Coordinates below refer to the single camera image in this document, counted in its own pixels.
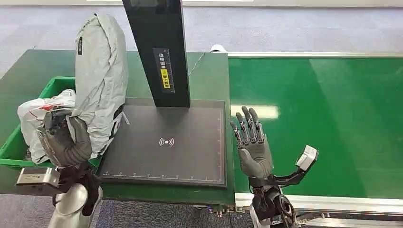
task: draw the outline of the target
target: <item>yellow sticker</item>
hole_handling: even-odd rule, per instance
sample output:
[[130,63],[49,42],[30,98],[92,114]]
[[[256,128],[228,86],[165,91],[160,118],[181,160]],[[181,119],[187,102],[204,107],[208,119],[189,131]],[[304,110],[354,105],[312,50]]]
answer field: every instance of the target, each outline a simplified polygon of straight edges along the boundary
[[169,85],[169,77],[168,77],[168,70],[161,69],[161,77],[163,79],[163,86],[165,89],[170,89],[171,85]]

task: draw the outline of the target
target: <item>green bin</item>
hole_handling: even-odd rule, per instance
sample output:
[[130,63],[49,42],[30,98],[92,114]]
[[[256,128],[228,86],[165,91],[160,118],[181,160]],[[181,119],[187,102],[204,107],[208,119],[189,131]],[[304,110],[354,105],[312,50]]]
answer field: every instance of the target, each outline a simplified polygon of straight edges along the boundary
[[[65,89],[75,89],[74,77],[54,77],[40,93],[39,98],[51,98],[59,95]],[[41,164],[34,164],[32,161],[24,160],[28,146],[25,144],[20,125],[8,137],[0,148],[0,165],[8,165],[16,168],[24,167],[54,167],[49,161]],[[93,166],[98,167],[101,159],[91,159]]]

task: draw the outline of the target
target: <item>gray carpet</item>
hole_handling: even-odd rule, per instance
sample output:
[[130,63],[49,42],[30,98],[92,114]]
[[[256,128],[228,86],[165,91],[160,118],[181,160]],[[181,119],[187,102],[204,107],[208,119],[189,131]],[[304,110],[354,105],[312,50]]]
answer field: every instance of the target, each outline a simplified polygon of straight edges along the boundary
[[[74,49],[92,13],[110,13],[133,35],[119,6],[0,7],[0,77],[27,49]],[[228,51],[402,52],[401,9],[190,8],[183,11],[187,51],[222,44]],[[41,228],[53,207],[47,197],[0,195],[1,228]],[[104,200],[92,227],[251,227],[248,214],[222,218],[187,205]]]

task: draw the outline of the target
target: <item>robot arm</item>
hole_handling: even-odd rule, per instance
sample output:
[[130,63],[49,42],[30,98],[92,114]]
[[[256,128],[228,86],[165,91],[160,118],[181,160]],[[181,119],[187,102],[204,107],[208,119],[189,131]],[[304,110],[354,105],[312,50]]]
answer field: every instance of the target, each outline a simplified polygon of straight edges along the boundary
[[248,110],[244,106],[242,111],[246,122],[237,113],[240,130],[233,121],[231,126],[237,141],[241,169],[248,175],[249,185],[253,188],[252,207],[259,223],[270,225],[270,219],[280,215],[285,227],[293,227],[297,222],[295,211],[281,188],[299,184],[317,160],[318,151],[307,145],[296,162],[297,170],[294,173],[282,177],[274,175],[267,136],[263,133],[258,115],[253,108]]
[[17,180],[17,186],[25,186],[30,193],[53,196],[49,228],[88,228],[103,195],[88,162],[92,149],[86,124],[70,114],[67,109],[52,110],[37,129],[45,153],[57,168],[24,168]]

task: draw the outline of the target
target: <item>white bag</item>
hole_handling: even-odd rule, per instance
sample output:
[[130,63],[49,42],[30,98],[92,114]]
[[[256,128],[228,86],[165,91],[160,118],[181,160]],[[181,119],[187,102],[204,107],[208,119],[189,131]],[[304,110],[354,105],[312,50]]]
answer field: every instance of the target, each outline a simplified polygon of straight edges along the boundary
[[120,125],[128,81],[125,35],[115,18],[95,15],[76,38],[76,109],[86,122],[92,155],[103,154]]
[[49,99],[38,98],[21,104],[17,114],[21,122],[21,132],[25,143],[29,146],[32,161],[39,164],[48,159],[38,139],[35,130],[42,125],[45,113],[54,106],[74,107],[76,93],[72,89],[64,90],[61,94]]

